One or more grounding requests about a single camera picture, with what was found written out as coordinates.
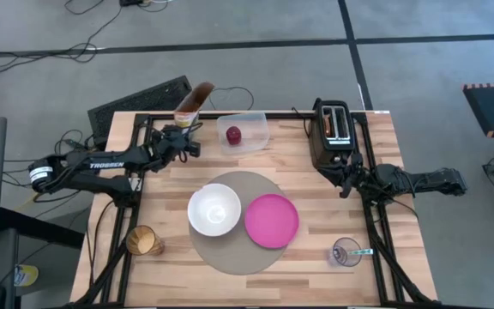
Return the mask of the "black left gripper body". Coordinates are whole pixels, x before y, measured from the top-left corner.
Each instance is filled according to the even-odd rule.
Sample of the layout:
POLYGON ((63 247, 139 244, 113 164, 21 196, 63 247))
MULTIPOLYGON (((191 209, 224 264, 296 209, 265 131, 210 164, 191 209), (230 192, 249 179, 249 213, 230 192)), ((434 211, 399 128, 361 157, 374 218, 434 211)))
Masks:
POLYGON ((190 127, 178 126, 178 133, 172 135, 165 134, 165 126, 154 132, 155 151, 163 163, 170 163, 176 157, 186 163, 189 156, 197 158, 201 155, 201 144, 189 139, 190 127))

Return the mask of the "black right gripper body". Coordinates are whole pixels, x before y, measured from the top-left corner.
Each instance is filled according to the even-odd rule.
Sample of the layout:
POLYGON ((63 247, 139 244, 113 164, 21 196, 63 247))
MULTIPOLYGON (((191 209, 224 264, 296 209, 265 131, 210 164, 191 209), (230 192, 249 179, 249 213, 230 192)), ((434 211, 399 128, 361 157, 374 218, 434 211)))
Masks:
POLYGON ((370 170, 364 166, 360 153, 342 154, 340 156, 338 186, 342 190, 358 189, 369 178, 370 170))

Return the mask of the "colourful cardboard cereal box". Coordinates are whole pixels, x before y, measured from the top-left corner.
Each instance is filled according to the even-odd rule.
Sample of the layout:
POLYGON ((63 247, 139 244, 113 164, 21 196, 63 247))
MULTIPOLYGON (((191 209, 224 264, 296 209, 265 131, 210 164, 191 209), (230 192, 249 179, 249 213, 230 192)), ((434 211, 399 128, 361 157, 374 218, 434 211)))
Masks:
POLYGON ((194 87, 173 111, 175 124, 183 129, 193 125, 202 105, 213 90, 214 85, 211 82, 202 82, 194 87))

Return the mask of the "red apple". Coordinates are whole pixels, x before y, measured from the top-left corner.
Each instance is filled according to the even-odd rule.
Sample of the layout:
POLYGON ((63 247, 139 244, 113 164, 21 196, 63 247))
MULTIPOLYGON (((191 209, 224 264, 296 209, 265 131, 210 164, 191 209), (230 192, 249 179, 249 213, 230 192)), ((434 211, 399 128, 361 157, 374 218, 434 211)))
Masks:
POLYGON ((242 132, 237 126, 231 126, 226 130, 226 140, 229 145, 236 146, 241 143, 242 132))

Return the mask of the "black two-slot toaster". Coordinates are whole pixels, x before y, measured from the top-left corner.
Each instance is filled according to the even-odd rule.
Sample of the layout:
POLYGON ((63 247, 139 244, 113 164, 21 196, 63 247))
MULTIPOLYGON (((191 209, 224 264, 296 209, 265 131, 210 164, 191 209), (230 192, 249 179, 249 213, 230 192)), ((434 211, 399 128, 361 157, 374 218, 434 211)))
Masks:
POLYGON ((353 123, 348 105, 340 100, 316 98, 314 115, 310 119, 309 145, 312 165, 315 169, 340 166, 340 156, 349 155, 355 149, 353 123), (333 135, 326 137, 323 116, 329 115, 333 135))

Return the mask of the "clear plastic container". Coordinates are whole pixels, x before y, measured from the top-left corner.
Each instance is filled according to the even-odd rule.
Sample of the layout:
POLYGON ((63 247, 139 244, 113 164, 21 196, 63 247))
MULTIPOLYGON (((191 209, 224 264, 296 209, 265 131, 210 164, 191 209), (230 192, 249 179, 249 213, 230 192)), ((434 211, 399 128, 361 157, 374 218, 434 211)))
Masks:
POLYGON ((264 149, 270 134, 268 121, 264 112, 239 113, 217 118, 217 131, 220 148, 225 155, 239 155, 264 149), (237 126, 242 132, 239 145, 231 146, 226 140, 226 130, 237 126))

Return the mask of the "clear blue-tinted glass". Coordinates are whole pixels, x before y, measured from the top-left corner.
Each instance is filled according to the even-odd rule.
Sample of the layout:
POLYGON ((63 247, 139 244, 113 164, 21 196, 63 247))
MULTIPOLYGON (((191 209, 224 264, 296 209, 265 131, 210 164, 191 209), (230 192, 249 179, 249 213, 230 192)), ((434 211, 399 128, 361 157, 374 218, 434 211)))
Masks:
POLYGON ((361 261, 362 256, 352 254, 352 252, 360 249, 356 240, 347 237, 339 238, 328 252, 328 263, 331 266, 354 267, 361 261))

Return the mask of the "pink plate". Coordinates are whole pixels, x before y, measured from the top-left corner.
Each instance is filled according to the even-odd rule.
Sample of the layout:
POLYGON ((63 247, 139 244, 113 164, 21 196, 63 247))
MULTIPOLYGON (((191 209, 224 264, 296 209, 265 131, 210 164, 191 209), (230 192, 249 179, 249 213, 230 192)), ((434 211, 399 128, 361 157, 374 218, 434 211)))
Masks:
POLYGON ((253 200, 244 214, 249 237, 259 246, 277 249, 287 246, 299 228, 294 204, 279 194, 264 194, 253 200))

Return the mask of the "white bowl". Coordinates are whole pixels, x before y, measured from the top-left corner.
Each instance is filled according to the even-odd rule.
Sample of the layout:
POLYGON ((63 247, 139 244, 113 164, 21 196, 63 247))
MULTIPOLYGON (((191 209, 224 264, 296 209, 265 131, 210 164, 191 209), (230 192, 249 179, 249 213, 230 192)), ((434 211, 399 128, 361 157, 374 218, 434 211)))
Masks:
POLYGON ((190 225, 208 237, 218 237, 232 231, 241 214, 242 205, 237 193, 223 184, 204 185, 188 202, 190 225))

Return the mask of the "wooden cup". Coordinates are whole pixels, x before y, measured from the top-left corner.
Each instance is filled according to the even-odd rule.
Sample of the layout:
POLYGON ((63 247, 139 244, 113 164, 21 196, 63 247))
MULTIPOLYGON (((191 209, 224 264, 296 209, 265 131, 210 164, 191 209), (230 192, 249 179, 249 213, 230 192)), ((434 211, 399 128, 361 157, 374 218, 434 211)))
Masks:
POLYGON ((165 243, 151 227, 137 226, 130 230, 125 240, 129 253, 135 256, 160 255, 165 250, 165 243))

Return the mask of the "round grey placemat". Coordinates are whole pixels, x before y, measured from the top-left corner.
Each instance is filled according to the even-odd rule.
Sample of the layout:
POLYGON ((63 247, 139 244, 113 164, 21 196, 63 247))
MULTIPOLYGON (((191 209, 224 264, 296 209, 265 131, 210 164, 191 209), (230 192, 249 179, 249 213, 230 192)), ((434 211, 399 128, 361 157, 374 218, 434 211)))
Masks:
POLYGON ((225 185, 238 195, 240 206, 234 206, 230 217, 223 221, 223 234, 205 235, 199 231, 207 219, 204 214, 188 214, 190 240, 202 260, 216 270, 236 276, 246 276, 265 270, 277 261, 285 250, 256 244, 247 234, 244 213, 252 201, 263 194, 282 195, 283 191, 271 180, 252 172, 230 172, 209 182, 225 185))

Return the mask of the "yellow and white floor object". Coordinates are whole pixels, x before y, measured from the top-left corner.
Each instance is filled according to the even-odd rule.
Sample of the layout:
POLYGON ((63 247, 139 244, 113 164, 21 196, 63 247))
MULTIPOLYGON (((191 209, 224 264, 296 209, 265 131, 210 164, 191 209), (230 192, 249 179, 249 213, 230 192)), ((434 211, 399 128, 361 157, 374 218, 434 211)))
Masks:
POLYGON ((28 264, 18 264, 15 266, 14 286, 24 288, 32 286, 39 278, 39 269, 28 264))

